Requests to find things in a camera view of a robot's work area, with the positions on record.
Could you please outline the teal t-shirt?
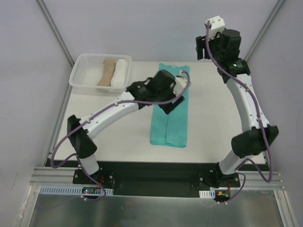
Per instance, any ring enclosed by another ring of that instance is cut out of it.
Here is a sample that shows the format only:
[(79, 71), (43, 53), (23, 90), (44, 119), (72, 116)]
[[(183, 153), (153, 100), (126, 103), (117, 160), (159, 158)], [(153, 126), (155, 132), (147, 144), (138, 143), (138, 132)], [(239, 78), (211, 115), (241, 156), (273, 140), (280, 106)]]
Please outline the teal t-shirt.
[(153, 106), (150, 143), (152, 145), (185, 148), (187, 146), (188, 95), (170, 114), (166, 115), (157, 105)]

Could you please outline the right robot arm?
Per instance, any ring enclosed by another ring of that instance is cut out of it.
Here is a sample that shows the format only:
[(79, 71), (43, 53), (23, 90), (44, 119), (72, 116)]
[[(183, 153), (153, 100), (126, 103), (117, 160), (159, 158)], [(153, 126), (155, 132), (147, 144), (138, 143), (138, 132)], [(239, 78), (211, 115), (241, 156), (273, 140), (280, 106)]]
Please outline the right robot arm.
[(197, 58), (211, 59), (215, 64), (233, 96), (241, 119), (242, 133), (232, 138), (231, 151), (204, 177), (204, 183), (214, 188), (235, 179), (236, 171), (254, 156), (269, 152), (279, 133), (278, 127), (270, 125), (262, 113), (249, 66), (239, 58), (240, 43), (239, 31), (226, 28), (213, 31), (210, 26), (207, 26), (205, 36), (196, 38)]

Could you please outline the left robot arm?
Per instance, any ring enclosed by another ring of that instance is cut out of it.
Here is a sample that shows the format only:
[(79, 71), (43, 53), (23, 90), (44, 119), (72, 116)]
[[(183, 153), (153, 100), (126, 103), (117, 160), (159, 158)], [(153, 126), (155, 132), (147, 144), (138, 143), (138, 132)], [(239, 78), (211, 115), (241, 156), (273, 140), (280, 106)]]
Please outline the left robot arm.
[(90, 184), (100, 179), (100, 168), (95, 157), (97, 146), (93, 142), (96, 136), (120, 118), (146, 106), (157, 105), (165, 114), (171, 113), (184, 101), (183, 93), (189, 85), (187, 72), (180, 71), (174, 76), (167, 70), (160, 70), (154, 77), (132, 83), (104, 108), (81, 118), (70, 116), (67, 136), (84, 170), (84, 179)]

